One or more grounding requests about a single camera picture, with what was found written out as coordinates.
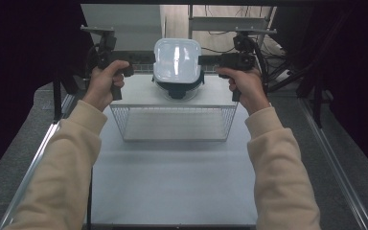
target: wire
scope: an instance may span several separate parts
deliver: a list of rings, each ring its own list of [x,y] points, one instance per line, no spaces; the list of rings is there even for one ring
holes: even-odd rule
[[[210,35],[225,35],[228,34],[229,32],[222,32],[222,33],[211,33],[210,31],[208,32],[208,34]]]
[[[323,29],[321,32],[317,33],[318,36],[315,37],[314,39],[310,40],[309,43],[305,44],[304,47],[300,48],[297,52],[293,53],[293,54],[286,54],[285,58],[289,59],[289,58],[295,58],[298,57],[304,53],[309,53],[312,52],[312,50],[317,46],[319,40],[321,40],[326,34],[327,34],[327,29]]]
[[[205,16],[208,16],[207,5],[205,5]]]
[[[97,43],[95,45],[93,45],[89,50],[88,53],[86,55],[86,60],[85,60],[85,88],[88,88],[89,85],[89,80],[91,79],[91,71],[92,69],[95,67],[96,64],[98,64],[98,61],[96,61],[96,63],[93,63],[91,61],[91,58],[93,58],[95,55],[97,55],[97,47],[100,47],[100,44]]]
[[[272,68],[275,68],[275,69],[277,69],[277,68],[279,68],[280,66],[282,66],[282,64],[283,64],[283,63],[281,63],[280,65],[274,66],[274,65],[271,65],[269,62],[267,62],[267,65],[268,65],[268,66],[270,66],[270,67],[272,67]]]
[[[210,8],[209,8],[209,6],[208,6],[208,12],[211,14],[211,16],[213,16],[213,15],[212,15],[212,12],[211,12],[211,10],[210,10]]]
[[[286,56],[276,56],[276,55],[272,55],[272,56],[268,55],[268,56],[264,56],[264,58],[267,58],[267,59],[287,59]]]
[[[286,57],[286,56],[278,56],[278,55],[274,55],[274,54],[272,54],[272,53],[268,50],[268,47],[265,45],[265,42],[264,42],[264,41],[263,41],[263,45],[265,46],[266,51],[262,50],[262,52],[264,52],[264,53],[266,53],[266,54],[268,54],[268,55],[270,55],[270,56],[273,56],[273,57],[279,57],[279,58],[285,58],[285,57]]]
[[[211,49],[208,49],[208,48],[205,48],[205,47],[201,47],[201,49],[207,50],[207,51],[212,51],[212,52],[219,53],[219,54],[225,54],[225,53],[229,53],[229,52],[233,51],[235,49],[235,47],[228,50],[228,51],[215,51],[215,50],[211,50]]]
[[[291,65],[291,62],[286,60],[281,65],[279,65],[275,70],[273,70],[269,75],[268,78],[270,81],[277,79],[279,77],[279,73],[284,71],[287,67]]]
[[[241,7],[235,14],[235,17],[238,16],[238,13],[241,12],[243,10],[243,7]]]

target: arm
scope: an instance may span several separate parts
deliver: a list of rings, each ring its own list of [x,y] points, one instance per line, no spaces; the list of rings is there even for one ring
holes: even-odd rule
[[[320,229],[319,209],[298,144],[270,107],[259,72],[217,72],[233,78],[229,88],[240,89],[241,104],[250,115],[247,149],[256,174],[257,229]]]
[[[81,229],[86,212],[91,167],[101,148],[99,134],[106,122],[102,111],[112,102],[110,85],[127,62],[94,69],[86,95],[47,144],[13,222],[6,229]]]

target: beige sleeve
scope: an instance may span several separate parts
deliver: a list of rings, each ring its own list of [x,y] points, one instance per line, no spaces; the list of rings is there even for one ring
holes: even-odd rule
[[[6,229],[81,229],[105,122],[102,112],[83,101],[61,120]]]
[[[320,229],[319,209],[291,130],[283,128],[273,107],[252,114],[246,125],[256,174],[257,229]]]

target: white surface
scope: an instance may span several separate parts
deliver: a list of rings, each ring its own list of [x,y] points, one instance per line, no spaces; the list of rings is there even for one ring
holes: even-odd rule
[[[199,79],[201,66],[198,57],[201,46],[191,39],[163,38],[154,46],[156,81],[168,83],[194,83]]]
[[[122,140],[110,108],[94,167],[93,223],[255,224],[255,174],[239,106],[227,142]]]
[[[224,125],[220,108],[131,108],[124,139],[224,141]]]
[[[81,8],[89,27],[115,28],[115,50],[152,51],[162,38],[158,5],[81,4]],[[94,43],[100,41],[99,35],[91,36]]]
[[[232,102],[232,92],[228,80],[218,75],[205,75],[205,84],[201,84],[196,95],[185,102],[165,98],[163,91],[151,81],[152,75],[133,75],[125,78],[122,88],[122,100],[114,101],[112,105],[160,105],[160,106],[236,106]]]

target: controller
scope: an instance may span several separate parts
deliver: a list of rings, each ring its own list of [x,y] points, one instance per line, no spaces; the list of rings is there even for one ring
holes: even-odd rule
[[[113,60],[111,58],[111,52],[103,52],[102,54],[99,54],[98,68],[104,69],[112,61]],[[118,70],[116,72],[116,75],[119,75],[119,74],[124,74],[124,77],[132,76],[134,74],[134,70],[133,70],[133,66],[131,65],[131,63],[129,63],[128,67]],[[113,82],[110,87],[110,92],[112,93],[113,101],[119,101],[122,99],[121,87],[116,86],[115,84],[113,84]]]
[[[201,65],[215,65],[219,67],[226,67],[235,70],[248,71],[255,67],[255,57],[246,53],[231,53],[222,54],[220,56],[200,56],[198,57],[198,63]],[[230,79],[226,75],[218,75],[223,79]],[[238,102],[241,98],[242,92],[236,88],[232,92],[232,102]]]

